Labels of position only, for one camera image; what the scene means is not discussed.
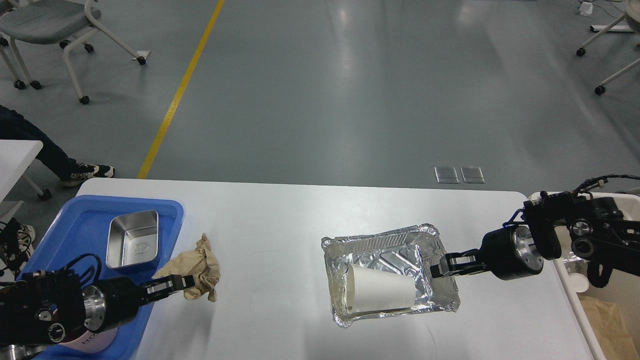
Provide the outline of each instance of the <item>yellow floor line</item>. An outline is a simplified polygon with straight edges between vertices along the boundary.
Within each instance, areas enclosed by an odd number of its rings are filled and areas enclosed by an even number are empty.
[[[162,124],[160,125],[160,129],[156,134],[156,138],[154,139],[154,142],[151,144],[151,147],[149,148],[149,152],[147,153],[147,157],[145,158],[145,161],[142,163],[142,167],[138,172],[138,176],[137,176],[138,179],[145,179],[147,177],[147,174],[149,173],[149,169],[151,168],[151,164],[153,164],[154,159],[156,158],[156,154],[158,153],[158,149],[162,144],[164,135],[166,134],[166,131],[169,128],[171,121],[173,120],[173,115],[175,114],[175,110],[178,108],[178,105],[180,104],[180,100],[182,99],[182,94],[184,94],[184,91],[187,88],[187,85],[189,84],[189,80],[191,79],[191,75],[193,75],[193,71],[196,65],[198,65],[198,60],[200,59],[202,50],[204,50],[204,45],[207,44],[207,39],[209,38],[209,34],[211,34],[211,29],[213,29],[213,26],[216,23],[216,19],[218,18],[218,14],[220,14],[220,10],[222,9],[222,5],[224,4],[225,4],[225,0],[219,0],[218,5],[216,5],[216,9],[213,11],[213,14],[211,15],[211,19],[209,19],[209,23],[207,24],[207,27],[205,28],[204,33],[202,34],[202,38],[200,38],[198,47],[196,48],[195,53],[193,53],[193,56],[191,57],[191,62],[189,62],[189,67],[187,67],[187,71],[184,73],[184,76],[182,77],[182,81],[178,86],[178,90],[175,91],[175,95],[173,96],[173,101],[171,102],[171,105],[169,105],[169,110],[166,111],[166,114],[164,115],[164,120],[162,121]]]

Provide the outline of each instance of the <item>sneaker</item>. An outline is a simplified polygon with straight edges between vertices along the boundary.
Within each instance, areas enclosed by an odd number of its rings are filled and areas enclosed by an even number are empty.
[[[61,180],[60,185],[65,188],[73,188],[93,177],[113,177],[116,169],[109,165],[77,164],[77,172],[71,174],[66,180]]]
[[[33,253],[33,240],[36,238],[36,231],[31,225],[20,225],[16,235],[17,244],[4,243],[2,250],[6,260],[6,268],[13,272],[15,277],[18,277]]]

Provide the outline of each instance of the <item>gray floor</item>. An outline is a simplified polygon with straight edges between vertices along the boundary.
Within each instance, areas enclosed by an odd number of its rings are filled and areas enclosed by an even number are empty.
[[[598,1],[615,16],[614,5]],[[56,45],[20,48],[44,86],[1,103],[70,156],[136,177],[215,0],[109,0],[104,35],[72,55],[80,105]],[[640,56],[636,34],[607,34],[578,58],[602,8],[573,0],[227,0],[148,173],[151,179],[412,188],[565,190],[585,178],[640,173],[640,68],[593,93]],[[486,184],[438,184],[434,166],[477,166]],[[20,182],[19,218],[42,234],[75,195],[39,163],[54,193]],[[619,181],[615,191],[633,183]]]

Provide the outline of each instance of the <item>gray chair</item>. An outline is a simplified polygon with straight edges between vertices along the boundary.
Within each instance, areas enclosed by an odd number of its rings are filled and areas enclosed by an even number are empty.
[[[11,49],[31,86],[34,81],[31,80],[31,74],[15,45],[16,40],[31,44],[60,44],[64,48],[63,61],[67,66],[71,82],[81,104],[88,104],[89,97],[83,94],[80,89],[76,74],[69,61],[69,53],[79,44],[86,44],[86,41],[98,32],[105,33],[136,58],[140,65],[146,64],[147,60],[144,56],[140,56],[98,21],[102,14],[100,10],[92,7],[94,0],[86,0],[84,6],[67,0],[28,1],[30,2],[28,5],[0,17],[0,31],[10,37]],[[66,39],[68,38],[74,40],[67,45]],[[93,51],[93,47],[90,45],[85,45],[85,49],[89,52]]]

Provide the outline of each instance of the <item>white table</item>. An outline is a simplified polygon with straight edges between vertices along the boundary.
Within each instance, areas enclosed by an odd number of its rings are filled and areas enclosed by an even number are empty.
[[[515,192],[92,179],[78,195],[173,199],[173,255],[201,233],[221,266],[218,301],[155,304],[137,359],[591,359],[558,274],[457,277],[457,313],[361,320],[330,313],[320,239],[429,222],[447,250],[480,246],[526,197]]]
[[[42,149],[36,140],[0,140],[0,201]]]

